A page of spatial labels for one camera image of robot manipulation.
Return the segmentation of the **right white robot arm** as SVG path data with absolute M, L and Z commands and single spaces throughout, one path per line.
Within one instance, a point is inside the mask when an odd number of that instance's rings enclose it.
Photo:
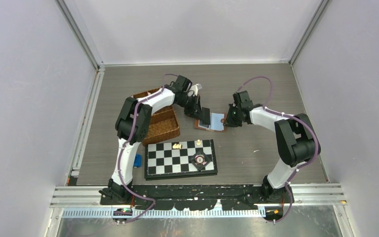
M 236 92 L 229 105 L 224 125 L 258 125 L 275 133 L 279 160 L 264 179 L 261 194 L 267 202 L 276 202 L 295 174 L 317 158 L 321 147 L 307 114 L 285 114 L 261 104 L 253 104 L 247 91 Z

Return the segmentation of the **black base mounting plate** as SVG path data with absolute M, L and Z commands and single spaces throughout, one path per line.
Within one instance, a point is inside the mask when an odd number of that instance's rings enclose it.
M 101 205 L 129 205 L 137 210 L 201 211 L 220 204 L 223 210 L 253 210 L 256 204 L 287 207 L 285 188 L 264 191 L 254 185 L 132 185 L 128 190 L 113 184 L 99 190 Z

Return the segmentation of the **black red round object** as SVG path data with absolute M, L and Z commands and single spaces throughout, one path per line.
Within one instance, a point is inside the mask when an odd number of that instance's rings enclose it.
M 189 158 L 189 161 L 196 168 L 196 170 L 201 171 L 211 162 L 211 159 L 203 151 L 198 151 Z

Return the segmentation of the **black white chessboard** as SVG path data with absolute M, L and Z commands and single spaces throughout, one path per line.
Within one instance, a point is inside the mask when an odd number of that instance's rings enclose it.
M 146 145 L 144 158 L 145 180 L 217 175 L 218 165 L 214 140 L 201 140 L 200 146 L 196 144 L 196 141 L 197 140 Z M 180 143 L 183 147 L 180 150 L 174 150 L 172 149 L 174 143 Z M 201 171 L 196 170 L 189 161 L 189 158 L 198 151 L 203 151 L 211 159 L 211 162 Z

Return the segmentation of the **blue yellow toy truck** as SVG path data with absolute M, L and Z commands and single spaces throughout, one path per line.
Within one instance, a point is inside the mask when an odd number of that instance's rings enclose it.
M 133 167 L 134 168 L 139 168 L 142 166 L 142 156 L 140 154 L 135 155 Z

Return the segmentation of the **brown woven basket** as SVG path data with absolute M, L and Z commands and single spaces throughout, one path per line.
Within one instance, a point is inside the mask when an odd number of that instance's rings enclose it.
M 133 95 L 136 104 L 136 122 L 131 144 L 160 143 L 180 135 L 176 114 L 172 108 L 174 93 L 158 88 Z

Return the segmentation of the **brown leather card holder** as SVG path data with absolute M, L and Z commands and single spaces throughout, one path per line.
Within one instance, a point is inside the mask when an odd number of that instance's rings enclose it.
M 198 127 L 198 119 L 195 120 L 194 128 L 205 130 L 205 131 L 213 131 L 213 132 L 224 132 L 226 127 L 224 125 L 226 114 L 225 113 L 211 113 L 211 124 L 209 129 L 201 129 Z

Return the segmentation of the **fallen cream chess piece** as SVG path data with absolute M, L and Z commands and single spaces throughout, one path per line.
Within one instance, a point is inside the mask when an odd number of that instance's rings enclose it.
M 174 149 L 174 150 L 180 150 L 182 147 L 183 147 L 183 145 L 180 143 L 174 143 L 172 145 L 172 149 Z

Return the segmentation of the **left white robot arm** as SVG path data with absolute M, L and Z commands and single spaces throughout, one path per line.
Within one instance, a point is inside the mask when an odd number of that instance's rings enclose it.
M 149 131 L 151 117 L 157 111 L 176 104 L 184 109 L 186 116 L 206 125 L 211 123 L 209 109 L 200 103 L 201 88 L 201 84 L 177 75 L 175 81 L 148 96 L 126 98 L 114 126 L 118 137 L 116 166 L 107 188 L 101 191 L 103 194 L 112 196 L 119 204 L 127 204 L 131 200 L 135 155 Z

